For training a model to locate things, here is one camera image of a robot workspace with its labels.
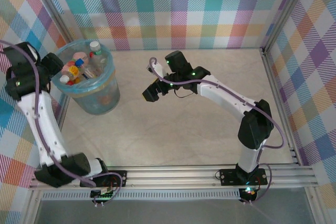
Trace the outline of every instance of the white floor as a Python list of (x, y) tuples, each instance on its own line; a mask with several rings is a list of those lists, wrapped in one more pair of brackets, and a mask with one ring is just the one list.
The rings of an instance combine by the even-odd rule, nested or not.
[[(99, 157), (111, 166), (235, 164), (240, 155), (239, 122), (217, 104), (191, 95), (177, 98), (171, 91), (154, 103), (141, 93), (155, 79), (147, 70), (150, 57), (165, 65), (172, 50), (113, 52), (121, 99), (117, 107), (100, 116), (84, 112), (70, 101), (62, 129), (70, 151)], [(257, 49), (183, 50), (195, 68), (202, 66), (240, 94), (271, 105), (280, 123), (269, 82)], [(188, 94), (178, 90), (179, 95)], [(273, 130), (269, 145), (281, 138)], [(291, 163), (287, 145), (266, 149), (261, 162)]]

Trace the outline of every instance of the blue plastic bin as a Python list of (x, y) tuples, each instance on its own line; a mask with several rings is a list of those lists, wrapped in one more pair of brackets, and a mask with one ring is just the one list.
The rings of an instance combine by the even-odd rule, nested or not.
[[(76, 40), (60, 48), (56, 55), (66, 64), (72, 59), (75, 52), (90, 53), (92, 40)], [(102, 54), (108, 58), (104, 73), (94, 79), (80, 82), (75, 85), (66, 85), (59, 81), (61, 72), (52, 78), (55, 86), (63, 93), (72, 97), (86, 112), (93, 115), (105, 114), (111, 111), (119, 102), (120, 91), (115, 78), (116, 69), (110, 50), (101, 44)]]

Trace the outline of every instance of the colorful plaid backdrop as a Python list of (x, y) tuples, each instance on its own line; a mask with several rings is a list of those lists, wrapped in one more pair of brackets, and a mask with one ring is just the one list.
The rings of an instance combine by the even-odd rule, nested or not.
[[(11, 43), (29, 41), (44, 56), (65, 42), (41, 0), (0, 0), (0, 38)], [(25, 116), (5, 92), (5, 73), (10, 66), (0, 54), (0, 223), (18, 223), (34, 169), (38, 149)], [(57, 116), (64, 96), (52, 89)]]
[(281, 0), (54, 2), (74, 37), (98, 38), (116, 50), (258, 48), (281, 4)]
[(303, 162), (336, 222), (336, 0), (299, 0), (270, 60)]

